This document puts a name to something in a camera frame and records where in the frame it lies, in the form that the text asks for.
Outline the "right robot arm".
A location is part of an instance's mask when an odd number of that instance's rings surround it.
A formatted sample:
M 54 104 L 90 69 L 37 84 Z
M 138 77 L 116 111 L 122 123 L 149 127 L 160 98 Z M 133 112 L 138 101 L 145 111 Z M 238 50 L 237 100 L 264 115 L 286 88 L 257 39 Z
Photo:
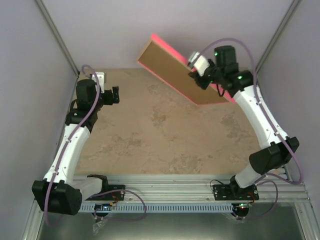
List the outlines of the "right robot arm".
M 286 165 L 300 143 L 278 125 L 254 83 L 253 74 L 239 69 L 235 48 L 231 45 L 217 47 L 214 56 L 215 61 L 212 61 L 194 51 L 188 59 L 188 66 L 193 68 L 189 76 L 203 90 L 214 84 L 219 96 L 228 93 L 244 112 L 260 146 L 259 151 L 249 156 L 245 169 L 230 179 L 231 198 L 241 200 L 254 193 L 254 185 L 262 176 Z

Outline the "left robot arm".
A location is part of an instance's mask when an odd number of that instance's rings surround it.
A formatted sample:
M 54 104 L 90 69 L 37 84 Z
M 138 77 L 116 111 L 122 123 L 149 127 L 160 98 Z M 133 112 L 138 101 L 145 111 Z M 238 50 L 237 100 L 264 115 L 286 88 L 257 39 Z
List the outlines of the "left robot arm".
M 32 184 L 32 193 L 43 212 L 74 216 L 83 201 L 92 196 L 103 200 L 110 193 L 107 177 L 99 174 L 88 175 L 82 183 L 73 184 L 81 151 L 98 120 L 98 112 L 104 105 L 120 102 L 118 86 L 99 92 L 96 87 L 93 79 L 77 83 L 76 99 L 70 104 L 55 159 L 44 178 Z

